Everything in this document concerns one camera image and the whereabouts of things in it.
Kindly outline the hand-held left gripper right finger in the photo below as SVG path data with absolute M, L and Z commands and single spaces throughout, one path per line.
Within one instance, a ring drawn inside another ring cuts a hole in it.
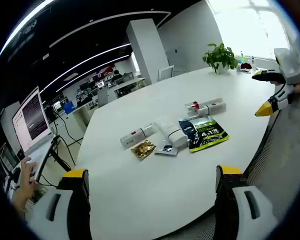
M 216 166 L 216 240 L 264 240 L 278 224 L 273 205 L 236 167 Z

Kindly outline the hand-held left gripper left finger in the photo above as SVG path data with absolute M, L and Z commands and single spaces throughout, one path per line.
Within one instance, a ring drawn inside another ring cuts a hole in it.
M 89 171 L 68 171 L 34 205 L 28 226 L 40 240 L 90 240 L 89 197 Z

